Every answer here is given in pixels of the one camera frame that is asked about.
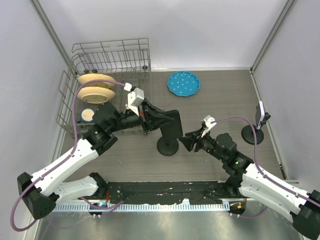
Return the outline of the black phone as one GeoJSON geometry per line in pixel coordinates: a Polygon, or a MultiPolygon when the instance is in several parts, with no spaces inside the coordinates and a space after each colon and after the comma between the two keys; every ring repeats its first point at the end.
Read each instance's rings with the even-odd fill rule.
{"type": "Polygon", "coordinates": [[[160,128],[165,140],[178,139],[183,136],[182,123],[178,110],[170,110],[164,113],[165,116],[172,118],[169,123],[160,128]]]}

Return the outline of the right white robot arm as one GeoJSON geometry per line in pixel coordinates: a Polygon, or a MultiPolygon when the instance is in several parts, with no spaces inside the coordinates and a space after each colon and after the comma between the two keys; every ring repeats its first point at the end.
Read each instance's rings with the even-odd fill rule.
{"type": "Polygon", "coordinates": [[[229,175],[226,193],[233,198],[242,195],[254,199],[274,210],[289,222],[301,235],[310,240],[320,236],[320,193],[308,192],[272,175],[237,149],[228,133],[212,138],[203,129],[188,132],[179,138],[191,152],[205,151],[222,162],[229,175]]]}

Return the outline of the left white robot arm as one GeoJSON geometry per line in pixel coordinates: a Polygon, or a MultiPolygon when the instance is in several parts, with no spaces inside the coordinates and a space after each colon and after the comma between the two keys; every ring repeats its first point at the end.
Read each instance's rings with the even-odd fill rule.
{"type": "Polygon", "coordinates": [[[108,184],[96,172],[77,181],[65,182],[65,179],[109,150],[118,140],[114,132],[136,126],[142,126],[145,132],[160,129],[162,143],[176,141],[182,136],[178,110],[164,111],[147,99],[137,110],[137,113],[131,109],[120,113],[111,102],[99,105],[93,115],[94,124],[82,138],[74,139],[72,149],[42,170],[18,176],[19,194],[35,220],[46,217],[56,205],[69,200],[89,196],[100,200],[106,195],[108,184]]]}

